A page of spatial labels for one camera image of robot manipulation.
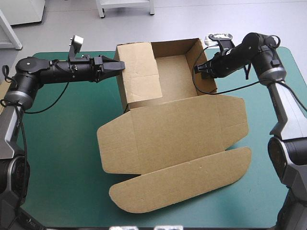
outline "cardboard flap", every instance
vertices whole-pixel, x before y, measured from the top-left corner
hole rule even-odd
[[[125,62],[122,80],[128,103],[162,97],[151,43],[117,46],[116,56]]]
[[[115,184],[109,194],[127,212],[150,212],[234,183],[250,161],[249,148],[224,151]]]
[[[139,158],[131,112],[110,121],[97,132],[105,172],[138,174]]]
[[[245,102],[242,98],[224,95],[217,96],[222,139],[227,149],[248,134],[248,121]]]
[[[202,95],[132,109],[97,135],[107,173],[145,174],[224,151],[247,132],[242,99]]]
[[[9,86],[10,86],[10,84],[7,83],[6,81],[2,81],[0,83],[0,99],[4,98],[7,90],[9,89]],[[3,107],[0,106],[0,114],[2,113],[2,111],[3,111]]]

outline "open cardboard box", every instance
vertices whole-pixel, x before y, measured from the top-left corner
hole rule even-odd
[[[248,133],[243,99],[202,95],[192,82],[198,38],[117,46],[126,69],[118,76],[122,116],[99,128],[107,173],[141,176],[110,188],[123,210],[142,213],[237,181],[246,172],[249,148],[225,151]],[[203,53],[198,63],[206,61]],[[197,86],[214,92],[213,79]]]

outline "black cable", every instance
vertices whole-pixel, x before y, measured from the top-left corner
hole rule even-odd
[[[277,38],[278,42],[277,42],[277,44],[276,44],[275,46],[272,46],[271,44],[268,44],[268,43],[266,42],[266,39],[268,39],[268,38],[270,38],[270,37],[273,37],[273,38],[276,37],[276,38]],[[273,60],[275,60],[275,49],[279,47],[280,42],[281,42],[281,39],[280,39],[280,37],[277,36],[277,35],[270,35],[270,36],[267,36],[267,37],[264,39],[264,43],[267,45],[267,47],[268,47],[268,48],[272,51],[272,53],[273,53]]]
[[[298,96],[294,93],[294,91],[291,89],[290,86],[288,86],[287,84],[285,84],[284,82],[281,81],[277,81],[276,83],[286,87],[294,96],[294,98],[296,99],[296,101],[300,104],[300,106],[307,112],[307,108],[304,106],[304,104],[299,100]]]
[[[17,88],[17,81],[14,78],[9,77],[10,68],[7,65],[2,66],[2,74],[4,76],[4,80],[7,83],[11,83],[12,81],[15,83],[15,88]]]
[[[65,88],[63,89],[62,93],[59,95],[59,97],[54,101],[54,103],[52,103],[50,106],[48,106],[47,108],[45,109],[42,109],[42,110],[39,110],[39,111],[35,111],[35,112],[25,112],[25,114],[39,114],[39,113],[42,113],[48,109],[50,109],[51,107],[53,107],[58,101],[59,99],[63,96],[64,92],[66,91],[67,87],[69,85],[69,82],[66,83],[66,86]]]

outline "gray floor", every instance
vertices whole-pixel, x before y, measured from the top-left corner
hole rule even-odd
[[[24,46],[14,64],[37,52],[68,51],[74,34],[84,37],[82,51],[97,51],[127,42],[204,38],[209,32],[230,32],[239,44],[248,32],[260,32],[280,36],[307,79],[307,0],[156,0],[155,6],[154,16],[149,9],[118,9],[100,19],[95,0],[46,0],[42,24],[14,29]],[[0,52],[0,65],[12,63],[15,54]]]

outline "black robot arm segment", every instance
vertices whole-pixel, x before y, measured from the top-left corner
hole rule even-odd
[[[116,61],[105,56],[90,58],[84,55],[75,57],[80,51],[83,39],[72,38],[68,61],[45,60],[35,57],[21,59],[16,65],[5,100],[18,101],[24,109],[29,109],[39,88],[44,84],[91,81],[100,82],[117,76],[125,68],[122,61]]]
[[[220,52],[211,60],[194,68],[195,73],[209,73],[203,74],[203,78],[224,78],[249,63],[253,64],[257,75],[272,67],[283,68],[275,50],[279,43],[276,44],[273,36],[249,33],[236,47],[220,46]]]

